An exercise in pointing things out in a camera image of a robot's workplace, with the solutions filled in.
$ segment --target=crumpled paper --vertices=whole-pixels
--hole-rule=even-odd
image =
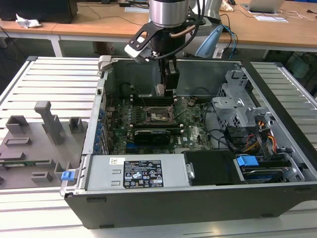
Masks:
[[[233,8],[225,0],[222,0],[220,10],[221,11],[233,11]]]
[[[20,17],[18,14],[16,14],[16,23],[18,23],[19,26],[24,27],[28,29],[29,27],[38,27],[41,26],[38,20],[28,20],[24,19],[23,17]]]

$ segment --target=metal slotted table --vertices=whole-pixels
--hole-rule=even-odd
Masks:
[[[98,59],[45,58],[26,61],[0,96],[0,139],[7,132],[10,115],[24,115],[28,122],[42,121],[33,108],[38,100],[50,100],[52,113],[62,121],[82,117],[89,122],[98,77]],[[253,63],[269,87],[309,137],[317,142],[317,104],[284,68]],[[254,92],[262,103],[261,97]],[[161,237],[279,237],[315,238],[317,202],[299,204],[278,218],[220,221],[122,229],[84,228],[59,194],[59,187],[0,190],[0,236],[55,238],[161,238]]]

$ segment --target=motherboard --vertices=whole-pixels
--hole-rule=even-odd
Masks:
[[[169,104],[146,98],[139,103],[108,101],[105,125],[110,154],[180,154],[212,149],[204,127],[205,103],[197,103],[195,98],[181,97]]]

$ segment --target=power supply label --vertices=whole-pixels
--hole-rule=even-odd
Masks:
[[[160,160],[124,161],[123,186],[125,188],[163,187]]]

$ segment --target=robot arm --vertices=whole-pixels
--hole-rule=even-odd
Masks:
[[[221,0],[207,0],[207,3],[205,0],[197,0],[190,13],[189,0],[149,0],[151,21],[134,35],[125,51],[137,62],[159,61],[165,96],[171,96],[178,84],[179,70],[175,55],[193,42],[200,26],[206,24],[205,12],[212,14],[207,21],[219,26],[220,5]]]

